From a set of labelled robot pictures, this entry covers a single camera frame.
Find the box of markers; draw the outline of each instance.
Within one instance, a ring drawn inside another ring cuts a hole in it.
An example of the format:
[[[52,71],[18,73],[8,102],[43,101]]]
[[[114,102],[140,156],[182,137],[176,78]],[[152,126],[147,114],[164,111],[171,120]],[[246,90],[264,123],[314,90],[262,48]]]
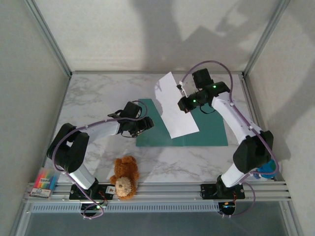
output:
[[[49,198],[56,187],[60,172],[53,169],[41,168],[36,178],[31,197]]]

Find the brown teddy bear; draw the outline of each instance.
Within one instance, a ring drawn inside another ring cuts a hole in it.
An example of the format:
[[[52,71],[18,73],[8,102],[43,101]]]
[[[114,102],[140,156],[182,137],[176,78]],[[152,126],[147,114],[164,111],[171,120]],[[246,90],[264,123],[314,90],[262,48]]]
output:
[[[111,184],[116,187],[116,194],[122,200],[129,200],[136,194],[140,178],[136,159],[124,156],[115,160],[114,176],[110,177]]]

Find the sheet of paper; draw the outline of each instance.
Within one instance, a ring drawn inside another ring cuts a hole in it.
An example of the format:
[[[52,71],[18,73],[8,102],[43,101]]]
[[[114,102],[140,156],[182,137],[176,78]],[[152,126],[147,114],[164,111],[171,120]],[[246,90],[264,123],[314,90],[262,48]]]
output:
[[[179,109],[177,103],[182,98],[182,94],[176,85],[171,72],[155,85],[154,104],[172,139],[199,131],[192,115]]]

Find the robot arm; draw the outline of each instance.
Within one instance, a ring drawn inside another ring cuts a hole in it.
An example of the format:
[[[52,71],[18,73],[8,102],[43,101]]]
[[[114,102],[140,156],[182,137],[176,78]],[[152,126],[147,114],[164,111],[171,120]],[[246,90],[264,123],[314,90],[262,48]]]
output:
[[[137,137],[138,134],[154,126],[149,117],[139,120],[127,120],[121,118],[135,119],[142,108],[132,102],[128,102],[123,110],[119,110],[108,115],[112,118],[118,118],[117,121],[105,122],[94,127],[89,127],[84,132],[76,131],[70,135],[58,148],[55,156],[55,163],[62,167],[69,175],[93,197],[97,191],[98,180],[88,171],[83,164],[87,145],[96,139],[108,137],[111,135],[122,134],[128,131],[131,137]],[[76,129],[75,126],[64,124],[47,151],[48,158],[52,155],[56,145],[68,133]]]
[[[187,113],[208,103],[230,126],[239,144],[233,154],[234,163],[223,175],[218,177],[216,184],[217,196],[228,199],[226,193],[238,185],[248,172],[271,160],[270,153],[252,129],[260,133],[270,148],[273,144],[273,135],[270,131],[263,132],[253,121],[246,118],[252,127],[249,129],[233,109],[235,102],[230,101],[230,89],[224,82],[214,83],[207,69],[196,71],[192,76],[198,92],[182,97],[178,102],[179,108]]]

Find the green mat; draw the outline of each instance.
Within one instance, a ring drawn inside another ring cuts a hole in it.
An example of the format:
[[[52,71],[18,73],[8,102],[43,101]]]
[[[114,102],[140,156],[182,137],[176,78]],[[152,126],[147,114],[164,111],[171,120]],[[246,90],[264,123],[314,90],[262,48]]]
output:
[[[227,146],[224,123],[218,112],[203,114],[198,108],[191,114],[199,132],[171,139],[164,122],[151,99],[139,99],[148,107],[148,116],[153,120],[154,127],[137,137],[137,147],[167,147],[167,146]],[[213,108],[205,105],[202,109],[211,112]]]

